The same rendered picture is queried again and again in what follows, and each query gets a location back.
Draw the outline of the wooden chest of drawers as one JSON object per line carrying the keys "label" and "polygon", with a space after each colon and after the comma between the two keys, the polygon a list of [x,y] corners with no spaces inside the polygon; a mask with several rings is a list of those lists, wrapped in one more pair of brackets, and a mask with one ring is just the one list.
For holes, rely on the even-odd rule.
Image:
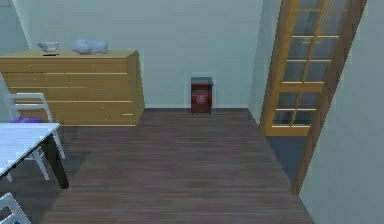
{"label": "wooden chest of drawers", "polygon": [[42,93],[63,126],[135,126],[145,109],[136,50],[28,50],[0,56],[0,73],[12,93]]}

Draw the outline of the white dish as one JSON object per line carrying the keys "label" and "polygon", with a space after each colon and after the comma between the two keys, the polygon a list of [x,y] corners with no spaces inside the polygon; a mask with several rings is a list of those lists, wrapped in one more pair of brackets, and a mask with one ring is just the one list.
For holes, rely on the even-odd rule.
{"label": "white dish", "polygon": [[39,42],[37,46],[44,52],[55,52],[58,49],[58,43],[55,41]]}

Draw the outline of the wooden glass-paned room door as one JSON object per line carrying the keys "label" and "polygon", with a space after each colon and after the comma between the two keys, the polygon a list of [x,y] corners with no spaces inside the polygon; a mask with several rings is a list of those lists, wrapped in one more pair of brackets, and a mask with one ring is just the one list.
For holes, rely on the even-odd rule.
{"label": "wooden glass-paned room door", "polygon": [[305,136],[350,0],[281,0],[260,127]]}

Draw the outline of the pale blue crumpled cloth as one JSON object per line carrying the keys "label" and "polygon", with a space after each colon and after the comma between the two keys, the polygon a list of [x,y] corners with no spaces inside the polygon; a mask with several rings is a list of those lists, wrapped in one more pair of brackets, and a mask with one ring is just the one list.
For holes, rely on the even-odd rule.
{"label": "pale blue crumpled cloth", "polygon": [[73,43],[72,50],[78,54],[106,54],[108,43],[91,39],[78,39]]}

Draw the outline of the white chair with purple cushion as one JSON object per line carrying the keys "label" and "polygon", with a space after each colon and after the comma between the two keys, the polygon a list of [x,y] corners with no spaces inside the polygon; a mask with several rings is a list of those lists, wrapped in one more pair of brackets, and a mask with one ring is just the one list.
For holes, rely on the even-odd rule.
{"label": "white chair with purple cushion", "polygon": [[[6,102],[9,104],[9,113],[12,123],[42,123],[43,118],[37,115],[22,115],[25,111],[44,112],[48,123],[53,122],[53,116],[43,93],[13,93],[6,95]],[[34,150],[27,160],[35,161],[45,180],[49,179],[48,172],[43,163],[44,153],[41,147]]]}

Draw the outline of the white table with black legs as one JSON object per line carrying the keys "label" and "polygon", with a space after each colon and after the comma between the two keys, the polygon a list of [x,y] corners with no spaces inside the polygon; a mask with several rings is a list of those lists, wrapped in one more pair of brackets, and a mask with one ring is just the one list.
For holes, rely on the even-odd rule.
{"label": "white table with black legs", "polygon": [[32,154],[44,168],[38,149],[41,148],[61,189],[69,182],[54,135],[59,123],[0,123],[0,178],[12,181],[10,172]]}

